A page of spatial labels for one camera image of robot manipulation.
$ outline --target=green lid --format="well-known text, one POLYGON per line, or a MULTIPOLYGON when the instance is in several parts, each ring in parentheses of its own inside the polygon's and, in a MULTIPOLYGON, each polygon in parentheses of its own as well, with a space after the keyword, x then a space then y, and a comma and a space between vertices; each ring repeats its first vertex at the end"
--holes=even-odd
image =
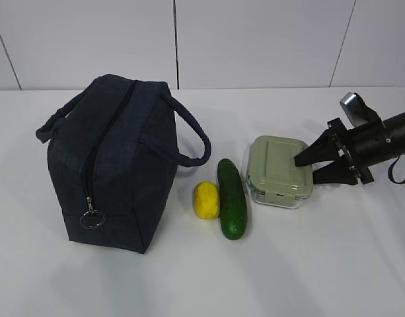
POLYGON ((250 148, 248 183, 266 198, 306 199, 313 192, 311 165, 296 167, 293 158, 307 144, 286 137, 261 136, 250 148))

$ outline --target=glass food container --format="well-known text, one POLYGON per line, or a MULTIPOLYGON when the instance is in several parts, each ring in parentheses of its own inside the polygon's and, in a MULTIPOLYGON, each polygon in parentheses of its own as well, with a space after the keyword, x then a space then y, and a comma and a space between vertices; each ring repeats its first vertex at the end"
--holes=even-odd
POLYGON ((251 198, 264 205, 298 208, 314 187, 312 166, 296 167, 293 160, 307 147, 296 139, 258 137, 250 147, 246 173, 251 198))

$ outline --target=green cucumber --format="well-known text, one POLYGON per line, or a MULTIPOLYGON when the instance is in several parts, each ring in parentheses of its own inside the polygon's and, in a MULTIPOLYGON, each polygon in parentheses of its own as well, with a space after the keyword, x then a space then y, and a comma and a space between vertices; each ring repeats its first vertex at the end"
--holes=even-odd
POLYGON ((244 234, 248 222, 242 180, 236 166, 227 158, 219 161, 217 178, 220 189, 221 230, 226 238, 237 240, 244 234))

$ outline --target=lunch bag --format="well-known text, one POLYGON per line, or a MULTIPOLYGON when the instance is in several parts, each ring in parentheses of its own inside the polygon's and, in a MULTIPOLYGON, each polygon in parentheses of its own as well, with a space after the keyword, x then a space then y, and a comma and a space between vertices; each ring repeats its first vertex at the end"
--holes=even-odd
POLYGON ((144 253, 163 214, 178 164, 200 166, 211 143, 164 82, 105 75, 36 131, 69 239, 144 253), (177 113, 205 145, 179 153, 177 113))

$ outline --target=yellow lemon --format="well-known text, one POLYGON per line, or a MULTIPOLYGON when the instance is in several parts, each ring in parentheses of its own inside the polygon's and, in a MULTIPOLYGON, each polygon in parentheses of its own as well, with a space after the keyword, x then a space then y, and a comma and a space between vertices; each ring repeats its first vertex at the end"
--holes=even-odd
POLYGON ((220 195, 217 185, 202 182, 195 189, 196 215, 202 219, 215 219, 220 214, 220 195))

